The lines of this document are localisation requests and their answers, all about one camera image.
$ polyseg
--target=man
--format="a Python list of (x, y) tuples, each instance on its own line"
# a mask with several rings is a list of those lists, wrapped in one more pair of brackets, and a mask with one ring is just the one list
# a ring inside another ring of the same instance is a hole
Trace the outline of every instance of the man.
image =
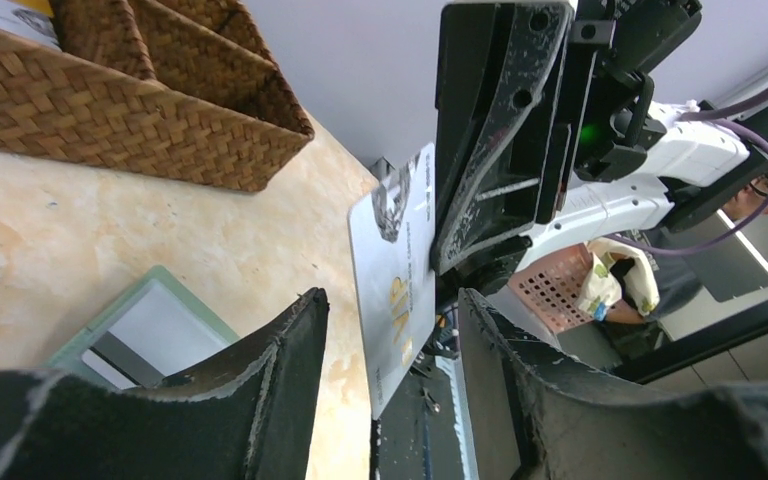
[[(731, 200), (726, 202), (721, 210), (732, 221), (737, 222), (746, 218), (760, 207), (767, 192), (768, 176), (758, 177), (749, 185), (743, 187)], [(764, 211), (764, 214), (768, 214), (768, 208)], [(660, 229), (629, 233), (636, 241), (642, 241), (655, 247), (669, 248), (669, 245), (666, 245), (666, 237)], [(702, 283), (683, 257), (651, 254), (650, 260), (654, 261), (657, 265), (653, 270), (655, 270), (655, 282), (658, 284), (658, 293), (661, 296), (658, 306), (646, 317), (641, 316), (636, 311), (623, 313), (612, 310), (606, 316), (606, 321), (626, 324), (654, 322), (687, 305), (702, 290)], [(631, 260), (624, 259), (617, 262), (611, 269), (611, 273), (617, 277), (620, 285), (623, 287), (623, 277), (632, 264)], [(623, 298), (626, 302), (632, 303), (625, 295)]]

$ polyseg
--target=woven basket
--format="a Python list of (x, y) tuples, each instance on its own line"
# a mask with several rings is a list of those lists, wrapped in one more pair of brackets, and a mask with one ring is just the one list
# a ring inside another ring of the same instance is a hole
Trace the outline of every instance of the woven basket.
[(0, 151), (265, 188), (310, 121), (242, 5), (189, 3), (233, 19), (220, 35), (165, 3), (52, 1), (69, 53), (0, 30)]
[[(581, 285), (593, 267), (583, 244), (563, 248), (511, 275), (508, 286), (555, 333), (593, 321), (575, 306)], [(632, 311), (620, 300), (611, 310)]]

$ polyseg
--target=marble countertop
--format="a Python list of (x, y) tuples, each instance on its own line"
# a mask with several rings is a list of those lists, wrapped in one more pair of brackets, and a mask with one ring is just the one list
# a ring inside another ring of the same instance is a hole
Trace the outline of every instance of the marble countertop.
[(236, 332), (311, 287), (331, 304), (309, 479), (368, 478), (347, 229), (377, 183), (321, 125), (256, 195), (0, 154), (0, 368), (44, 362), (153, 265)]

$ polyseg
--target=white card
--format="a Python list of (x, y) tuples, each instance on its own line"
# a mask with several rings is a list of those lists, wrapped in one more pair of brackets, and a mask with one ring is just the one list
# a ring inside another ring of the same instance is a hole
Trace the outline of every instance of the white card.
[(372, 418), (378, 419), (434, 329), (434, 144), (349, 212)]

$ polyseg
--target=cable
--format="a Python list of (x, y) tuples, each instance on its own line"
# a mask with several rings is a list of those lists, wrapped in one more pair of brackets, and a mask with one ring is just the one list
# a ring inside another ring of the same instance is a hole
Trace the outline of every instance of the cable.
[(423, 402), (422, 404), (422, 459), (423, 472), (425, 480), (434, 479), (434, 469), (431, 463), (431, 414), (428, 412), (430, 407)]
[[(761, 135), (758, 135), (757, 133), (753, 132), (752, 130), (744, 127), (743, 125), (740, 125), (738, 123), (735, 123), (731, 120), (725, 120), (725, 119), (719, 119), (714, 120), (713, 123), (723, 127), (728, 128), (732, 132), (735, 133), (735, 135), (743, 137), (754, 143), (758, 146), (764, 153), (768, 155), (768, 142), (764, 140), (764, 137)], [(748, 217), (741, 220), (737, 225), (734, 226), (731, 230), (728, 232), (720, 235), (719, 237), (710, 240), (708, 242), (705, 242), (701, 245), (695, 245), (693, 247), (687, 247), (687, 248), (679, 248), (679, 249), (668, 249), (668, 248), (657, 248), (652, 247), (649, 245), (646, 245), (644, 243), (635, 242), (633, 240), (628, 240), (624, 237), (621, 237), (619, 235), (609, 235), (608, 238), (612, 240), (616, 240), (619, 243), (622, 243), (624, 245), (628, 245), (630, 247), (639, 248), (641, 250), (651, 252), (651, 253), (657, 253), (659, 255), (668, 255), (668, 256), (684, 256), (684, 255), (693, 255), (695, 253), (703, 252), (705, 250), (708, 250), (709, 248), (718, 245), (719, 243), (723, 242), (727, 238), (731, 237), (738, 231), (740, 231), (743, 227), (749, 225), (753, 220), (761, 216), (761, 214), (764, 213), (765, 210), (768, 208), (768, 193), (767, 196), (764, 198), (764, 201), (761, 203), (761, 206), (759, 206), (757, 209), (755, 209), (754, 212), (752, 212)]]
[(701, 112), (687, 112), (679, 117), (679, 120), (683, 122), (696, 120), (696, 121), (710, 121), (718, 118), (731, 117), (733, 115), (739, 115), (747, 110), (751, 110), (755, 107), (761, 106), (768, 102), (768, 87), (762, 92), (753, 95), (742, 102), (737, 102), (734, 105), (719, 108), (716, 110), (703, 110)]

